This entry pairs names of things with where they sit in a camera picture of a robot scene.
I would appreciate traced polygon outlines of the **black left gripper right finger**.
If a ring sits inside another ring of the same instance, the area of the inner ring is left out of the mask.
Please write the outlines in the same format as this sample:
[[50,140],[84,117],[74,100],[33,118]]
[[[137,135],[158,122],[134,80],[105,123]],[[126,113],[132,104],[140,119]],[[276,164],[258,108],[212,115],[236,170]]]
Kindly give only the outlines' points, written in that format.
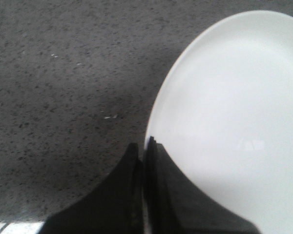
[[250,221],[202,192],[150,137],[144,154],[144,193],[153,234],[257,234]]

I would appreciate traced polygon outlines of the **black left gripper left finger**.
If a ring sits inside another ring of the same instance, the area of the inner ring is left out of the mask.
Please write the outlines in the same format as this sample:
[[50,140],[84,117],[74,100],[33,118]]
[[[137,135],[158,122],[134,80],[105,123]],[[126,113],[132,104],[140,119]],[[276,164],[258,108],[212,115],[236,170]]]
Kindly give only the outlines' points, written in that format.
[[112,172],[88,195],[49,217],[42,234],[142,234],[142,162],[128,145]]

